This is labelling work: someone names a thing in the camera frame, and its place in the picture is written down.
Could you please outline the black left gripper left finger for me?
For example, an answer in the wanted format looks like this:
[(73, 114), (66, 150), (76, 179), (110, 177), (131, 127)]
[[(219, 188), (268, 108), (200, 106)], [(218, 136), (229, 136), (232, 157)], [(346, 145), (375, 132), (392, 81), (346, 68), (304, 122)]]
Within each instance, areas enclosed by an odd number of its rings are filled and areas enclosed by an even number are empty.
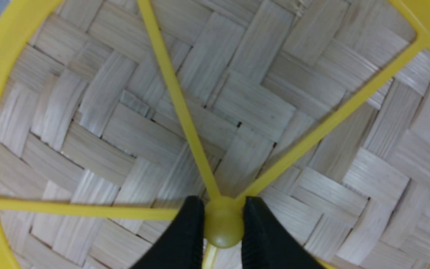
[(201, 269), (204, 204), (188, 196), (172, 223), (132, 269)]

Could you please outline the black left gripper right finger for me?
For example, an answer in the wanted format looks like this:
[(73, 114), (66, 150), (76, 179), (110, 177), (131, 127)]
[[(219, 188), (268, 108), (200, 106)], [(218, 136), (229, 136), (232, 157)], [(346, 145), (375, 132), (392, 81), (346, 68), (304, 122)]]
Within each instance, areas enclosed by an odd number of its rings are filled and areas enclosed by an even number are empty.
[(247, 197), (243, 209), (244, 269), (323, 269), (282, 226), (261, 197)]

